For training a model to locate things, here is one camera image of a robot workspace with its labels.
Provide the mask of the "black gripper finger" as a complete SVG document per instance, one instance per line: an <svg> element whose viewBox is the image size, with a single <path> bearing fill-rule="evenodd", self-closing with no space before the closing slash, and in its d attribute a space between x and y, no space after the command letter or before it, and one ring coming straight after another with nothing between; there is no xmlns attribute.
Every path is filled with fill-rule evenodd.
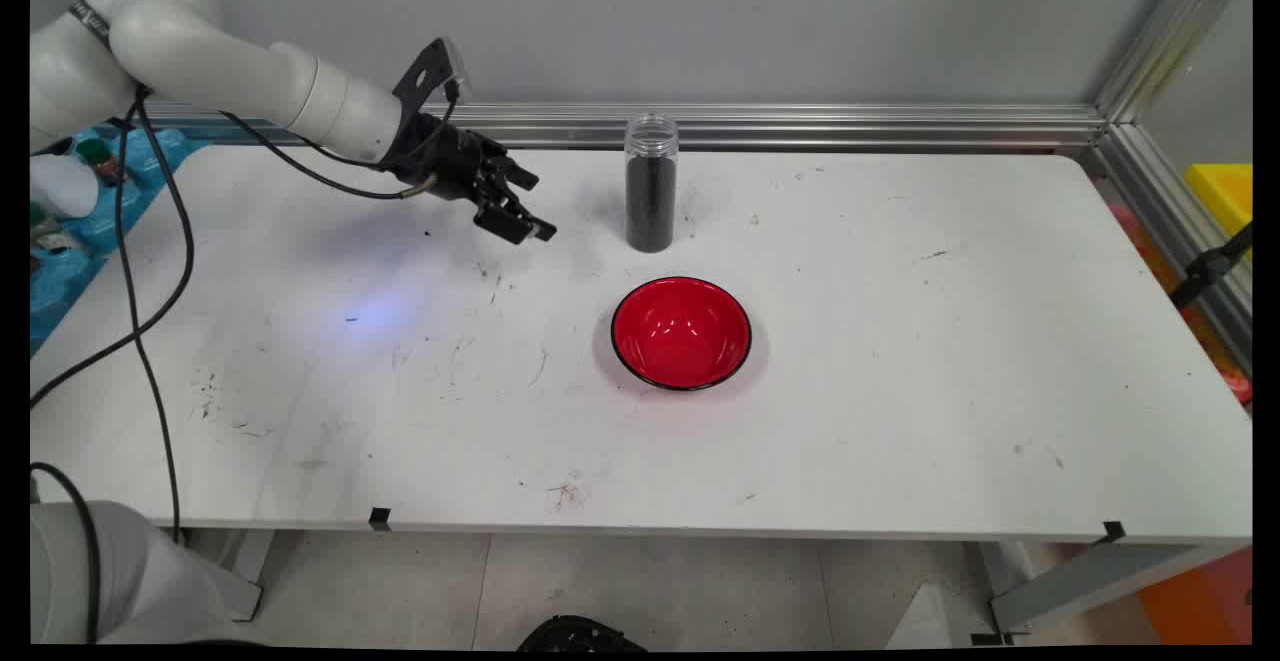
<svg viewBox="0 0 1280 661"><path fill-rule="evenodd" d="M495 192L508 192L512 184L529 191L539 183L539 177L513 160L506 146L488 141L486 183Z"/></svg>
<svg viewBox="0 0 1280 661"><path fill-rule="evenodd" d="M508 190L479 190L472 201L474 224L512 245L530 238L549 242L558 232L554 224L534 216Z"/></svg>

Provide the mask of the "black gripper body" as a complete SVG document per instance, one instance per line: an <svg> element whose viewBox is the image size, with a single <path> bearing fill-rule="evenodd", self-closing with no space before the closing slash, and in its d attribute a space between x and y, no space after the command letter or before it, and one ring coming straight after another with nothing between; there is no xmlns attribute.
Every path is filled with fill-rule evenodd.
<svg viewBox="0 0 1280 661"><path fill-rule="evenodd" d="M380 169L411 187L425 184L439 199L502 205L494 179L508 159L507 149L485 135L417 113L401 126Z"/></svg>

